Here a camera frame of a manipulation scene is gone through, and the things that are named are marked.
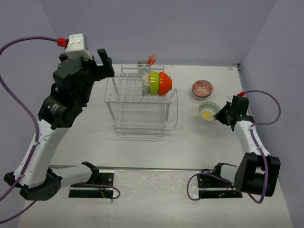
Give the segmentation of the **white green orange patterned bowl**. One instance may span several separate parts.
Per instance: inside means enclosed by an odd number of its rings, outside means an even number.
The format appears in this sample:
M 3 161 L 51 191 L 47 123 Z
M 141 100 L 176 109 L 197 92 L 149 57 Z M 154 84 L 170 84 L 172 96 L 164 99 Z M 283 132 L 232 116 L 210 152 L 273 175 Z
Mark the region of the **white green orange patterned bowl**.
M 145 72 L 142 76 L 142 96 L 150 94 L 150 74 Z

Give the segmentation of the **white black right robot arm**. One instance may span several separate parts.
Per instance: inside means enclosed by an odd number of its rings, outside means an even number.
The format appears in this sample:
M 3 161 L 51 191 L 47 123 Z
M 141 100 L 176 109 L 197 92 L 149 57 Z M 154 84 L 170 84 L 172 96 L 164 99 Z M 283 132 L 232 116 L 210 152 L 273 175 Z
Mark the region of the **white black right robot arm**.
M 256 131 L 256 123 L 247 114 L 249 99 L 234 95 L 231 102 L 214 115 L 220 123 L 231 128 L 237 136 L 244 157 L 233 178 L 236 191 L 261 198 L 271 197 L 276 188 L 281 162 L 272 156 L 262 144 Z

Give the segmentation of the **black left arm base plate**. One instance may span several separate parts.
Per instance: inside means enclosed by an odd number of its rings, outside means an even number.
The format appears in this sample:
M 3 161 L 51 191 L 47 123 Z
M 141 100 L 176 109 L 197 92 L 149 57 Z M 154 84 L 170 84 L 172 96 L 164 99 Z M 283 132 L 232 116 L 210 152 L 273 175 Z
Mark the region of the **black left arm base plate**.
M 114 172 L 106 171 L 100 172 L 98 177 L 91 185 L 107 185 L 113 186 Z M 112 188 L 96 188 L 86 187 L 81 184 L 74 184 L 69 188 L 69 198 L 88 198 L 88 199 L 112 199 L 114 197 L 115 190 Z

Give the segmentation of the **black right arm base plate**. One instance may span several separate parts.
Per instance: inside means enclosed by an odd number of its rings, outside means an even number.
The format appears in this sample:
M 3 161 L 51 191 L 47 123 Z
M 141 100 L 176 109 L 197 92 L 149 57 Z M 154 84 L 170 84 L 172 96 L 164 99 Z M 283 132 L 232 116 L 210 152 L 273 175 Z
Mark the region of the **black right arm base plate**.
M 199 199 L 232 199 L 243 198 L 231 183 L 215 179 L 209 175 L 197 177 Z

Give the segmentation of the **yellow rim patterned bowl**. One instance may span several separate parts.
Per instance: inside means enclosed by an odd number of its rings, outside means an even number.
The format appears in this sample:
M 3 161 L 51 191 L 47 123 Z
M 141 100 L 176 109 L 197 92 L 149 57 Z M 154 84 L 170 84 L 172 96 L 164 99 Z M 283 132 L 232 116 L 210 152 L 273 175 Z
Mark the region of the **yellow rim patterned bowl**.
M 214 102 L 205 101 L 199 105 L 199 114 L 205 121 L 213 122 L 216 120 L 214 117 L 221 108 Z

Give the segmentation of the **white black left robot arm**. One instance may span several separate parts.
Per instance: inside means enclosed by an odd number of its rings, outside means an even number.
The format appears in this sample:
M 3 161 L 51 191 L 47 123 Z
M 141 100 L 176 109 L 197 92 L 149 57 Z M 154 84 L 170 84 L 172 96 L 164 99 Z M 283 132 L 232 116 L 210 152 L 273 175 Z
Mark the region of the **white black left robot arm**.
M 87 106 L 96 81 L 113 77 L 112 60 L 105 49 L 99 49 L 102 61 L 99 66 L 92 59 L 72 59 L 61 54 L 61 63 L 53 73 L 54 83 L 50 95 L 44 100 L 38 118 L 37 130 L 24 160 L 17 170 L 5 174 L 4 181 L 20 188 L 25 200 L 46 201 L 61 188 L 79 185 L 96 186 L 99 170 L 89 162 L 78 166 L 52 169 L 49 167 L 61 140 L 72 127 L 75 119 Z

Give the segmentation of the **red rim zigzag bowl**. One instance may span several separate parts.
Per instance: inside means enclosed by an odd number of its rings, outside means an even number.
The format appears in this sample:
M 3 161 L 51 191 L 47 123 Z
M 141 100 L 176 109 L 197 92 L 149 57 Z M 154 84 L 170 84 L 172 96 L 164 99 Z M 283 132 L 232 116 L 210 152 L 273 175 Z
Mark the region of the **red rim zigzag bowl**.
M 192 94 L 197 99 L 204 99 L 211 95 L 213 85 L 207 80 L 198 80 L 191 87 Z

